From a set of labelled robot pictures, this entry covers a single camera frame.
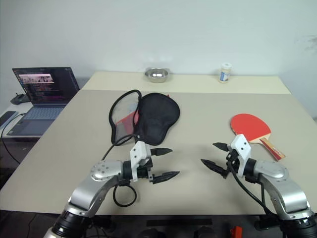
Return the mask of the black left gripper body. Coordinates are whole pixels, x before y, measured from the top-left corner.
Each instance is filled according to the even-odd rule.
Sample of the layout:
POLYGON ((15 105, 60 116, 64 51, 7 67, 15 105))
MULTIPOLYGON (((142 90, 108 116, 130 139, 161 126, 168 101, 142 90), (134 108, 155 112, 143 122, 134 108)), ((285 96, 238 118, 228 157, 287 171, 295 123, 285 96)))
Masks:
POLYGON ((137 178, 148 179, 149 182, 153 182, 153 175, 151 169, 153 167, 152 159, 149 159, 144 165, 140 165, 137 168, 137 178))

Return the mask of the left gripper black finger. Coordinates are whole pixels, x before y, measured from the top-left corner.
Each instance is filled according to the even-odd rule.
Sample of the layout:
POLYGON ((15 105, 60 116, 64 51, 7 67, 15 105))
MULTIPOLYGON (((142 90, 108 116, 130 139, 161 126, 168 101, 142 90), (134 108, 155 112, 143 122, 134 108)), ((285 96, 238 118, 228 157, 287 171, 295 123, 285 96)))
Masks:
POLYGON ((162 155, 168 154, 172 151, 173 150, 169 149, 169 148, 152 148, 151 155, 152 156, 162 156, 162 155))
POLYGON ((159 176, 153 175, 153 179, 152 179, 151 183, 157 184, 157 183, 168 181, 168 180, 174 178, 175 176, 177 176, 179 173, 180 173, 180 171, 171 171, 171 172, 165 172, 159 176))

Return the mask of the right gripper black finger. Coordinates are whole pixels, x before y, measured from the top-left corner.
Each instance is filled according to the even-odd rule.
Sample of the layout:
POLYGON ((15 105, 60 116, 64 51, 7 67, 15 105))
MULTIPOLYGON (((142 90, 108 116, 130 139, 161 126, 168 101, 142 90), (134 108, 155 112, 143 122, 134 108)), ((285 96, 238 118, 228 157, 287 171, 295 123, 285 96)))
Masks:
POLYGON ((215 162, 206 159, 201 159, 201 162, 213 172, 220 174, 224 179, 227 178, 228 168, 224 169, 218 166, 215 162))
POLYGON ((213 143, 213 146, 215 146, 216 148, 225 151, 225 152, 229 152, 229 147, 226 143, 222 143, 222 142, 215 142, 213 143))

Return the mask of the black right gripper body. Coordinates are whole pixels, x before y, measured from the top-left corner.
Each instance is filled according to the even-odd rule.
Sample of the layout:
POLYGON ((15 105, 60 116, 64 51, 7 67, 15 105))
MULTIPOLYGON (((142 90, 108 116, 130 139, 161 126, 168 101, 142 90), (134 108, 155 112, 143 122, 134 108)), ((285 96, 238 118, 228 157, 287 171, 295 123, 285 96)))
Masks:
POLYGON ((228 152, 227 156, 226 156, 226 165, 227 168, 224 171, 224 178, 227 178, 229 173, 233 173, 233 174, 237 174, 238 173, 238 169, 240 166, 240 162, 238 159, 238 153, 236 152, 236 150, 234 149, 233 151, 229 151, 229 149, 226 150, 226 152, 228 152))

